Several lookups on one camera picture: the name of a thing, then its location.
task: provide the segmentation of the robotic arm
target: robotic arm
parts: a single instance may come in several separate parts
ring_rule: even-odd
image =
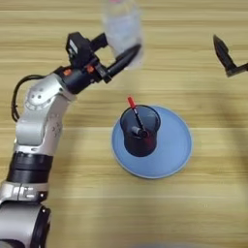
[[[76,94],[91,83],[108,83],[136,57],[140,45],[120,54],[108,68],[95,51],[108,45],[105,34],[92,41],[79,32],[69,34],[66,50],[71,65],[46,77],[25,77],[15,89],[12,116],[16,121],[15,147],[7,179],[0,188],[0,248],[44,248],[50,227],[47,199],[52,159],[62,132],[62,118]],[[29,79],[24,111],[16,109],[18,88]]]

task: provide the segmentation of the black robot arm segment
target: black robot arm segment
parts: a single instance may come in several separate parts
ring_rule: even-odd
[[[91,42],[82,37],[79,32],[68,36],[66,50],[69,54],[71,66],[58,68],[55,73],[64,81],[72,94],[78,94],[91,83],[105,83],[124,70],[136,57],[140,45],[130,47],[120,54],[113,64],[106,67],[100,62],[95,51],[108,45],[106,35],[101,34]]]
[[[248,71],[248,63],[241,66],[234,64],[232,58],[229,56],[227,45],[216,35],[213,36],[213,43],[216,55],[224,66],[228,77]]]

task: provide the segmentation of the blue plate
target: blue plate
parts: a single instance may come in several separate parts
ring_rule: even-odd
[[[156,179],[180,171],[188,162],[193,141],[187,124],[174,112],[152,106],[160,115],[157,147],[146,157],[131,155],[125,148],[118,120],[112,131],[111,144],[118,163],[128,172],[143,178]]]

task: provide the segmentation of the wood grain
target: wood grain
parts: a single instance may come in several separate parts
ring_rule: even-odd
[[[226,78],[212,35],[230,44],[237,64],[247,62],[248,3],[139,4],[142,69],[124,72],[109,85],[92,85],[65,117],[46,202],[53,215],[48,247],[247,247],[247,75]],[[16,82],[67,65],[69,32],[89,38],[102,32],[101,1],[1,1],[0,23],[0,178],[5,179],[15,138],[10,100]],[[107,49],[100,55],[105,63],[112,60]],[[189,124],[195,147],[183,171],[150,181],[115,162],[111,128],[129,94],[139,103],[172,109]]]

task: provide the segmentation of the cable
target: cable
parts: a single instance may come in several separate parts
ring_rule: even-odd
[[[39,80],[39,79],[42,79],[44,78],[45,76],[41,76],[41,75],[29,75],[29,76],[26,76],[24,77],[23,79],[21,79],[15,89],[14,89],[14,93],[13,93],[13,97],[12,97],[12,105],[11,105],[11,108],[12,108],[12,119],[17,122],[18,119],[19,119],[19,113],[17,111],[17,104],[16,104],[16,98],[17,98],[17,94],[18,94],[18,90],[19,90],[19,87],[26,81],[29,81],[29,80]]]

